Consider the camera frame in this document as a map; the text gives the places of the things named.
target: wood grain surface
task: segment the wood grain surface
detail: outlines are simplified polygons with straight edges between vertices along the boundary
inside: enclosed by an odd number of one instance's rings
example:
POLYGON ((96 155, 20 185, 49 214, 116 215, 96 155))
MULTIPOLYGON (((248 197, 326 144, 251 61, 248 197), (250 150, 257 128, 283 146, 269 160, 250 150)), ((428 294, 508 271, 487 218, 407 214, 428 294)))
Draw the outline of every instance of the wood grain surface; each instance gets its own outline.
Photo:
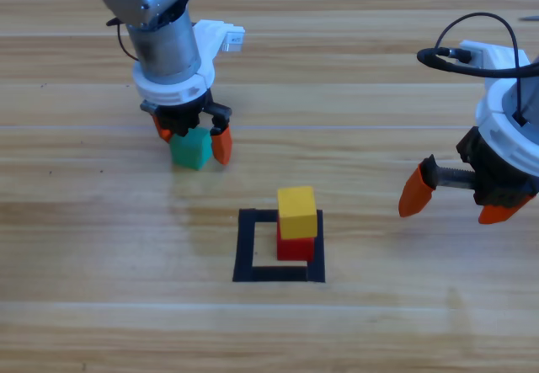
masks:
MULTIPOLYGON (((100 0, 0 7, 2 373, 539 371, 537 203, 498 226, 466 191, 397 209, 424 157, 461 165, 483 94, 415 53, 485 10, 535 57, 518 18, 537 0, 192 0, 248 31, 216 60, 232 162, 199 172, 139 110, 100 0), (327 284, 232 283, 238 209, 297 184, 324 210, 327 284)), ((492 19, 462 39, 509 42, 492 19)), ((271 261, 271 233, 255 245, 271 261)))

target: green cube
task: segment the green cube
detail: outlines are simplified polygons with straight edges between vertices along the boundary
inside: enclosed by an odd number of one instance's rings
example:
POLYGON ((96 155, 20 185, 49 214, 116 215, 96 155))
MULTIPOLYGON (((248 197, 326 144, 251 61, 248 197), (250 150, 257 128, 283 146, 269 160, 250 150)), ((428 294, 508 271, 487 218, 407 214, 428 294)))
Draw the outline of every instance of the green cube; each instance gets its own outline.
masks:
POLYGON ((182 167, 202 169, 212 155, 210 131, 202 127, 190 129, 185 137, 174 135, 168 144, 173 163, 182 167))

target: cube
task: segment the cube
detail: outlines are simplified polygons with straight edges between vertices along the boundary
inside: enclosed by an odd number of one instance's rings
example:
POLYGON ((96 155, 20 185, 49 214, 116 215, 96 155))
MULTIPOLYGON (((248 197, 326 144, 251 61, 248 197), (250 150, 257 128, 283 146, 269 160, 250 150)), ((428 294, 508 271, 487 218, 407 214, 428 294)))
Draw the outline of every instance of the cube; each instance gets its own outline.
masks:
POLYGON ((318 235, 317 206, 311 186, 283 188, 277 191, 280 234, 283 240, 318 235))
POLYGON ((190 129, 185 137, 174 135, 168 144, 173 163, 182 167, 200 170, 212 155, 210 131, 202 127, 190 129))
POLYGON ((314 237, 283 240, 277 221, 277 259, 279 261, 306 261, 314 259, 314 237))

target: black tape square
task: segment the black tape square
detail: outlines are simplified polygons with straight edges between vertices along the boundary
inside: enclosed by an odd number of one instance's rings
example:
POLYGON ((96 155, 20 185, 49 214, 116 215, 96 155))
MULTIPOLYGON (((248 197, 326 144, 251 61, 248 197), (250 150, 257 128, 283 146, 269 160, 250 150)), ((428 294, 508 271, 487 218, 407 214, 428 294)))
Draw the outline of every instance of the black tape square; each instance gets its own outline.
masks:
POLYGON ((237 219, 234 282, 326 282, 323 248, 323 212, 318 210, 318 235, 314 239, 314 259, 307 266, 253 266, 256 223, 277 223, 277 210, 241 209, 237 219))

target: red cube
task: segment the red cube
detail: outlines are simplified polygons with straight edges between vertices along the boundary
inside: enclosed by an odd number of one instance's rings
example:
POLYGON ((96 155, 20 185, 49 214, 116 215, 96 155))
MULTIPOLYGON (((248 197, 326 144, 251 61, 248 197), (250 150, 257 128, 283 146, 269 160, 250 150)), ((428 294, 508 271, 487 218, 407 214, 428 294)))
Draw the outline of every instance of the red cube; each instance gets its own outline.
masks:
POLYGON ((280 261, 306 261, 314 259, 314 237, 283 240, 277 221, 277 259, 280 261))

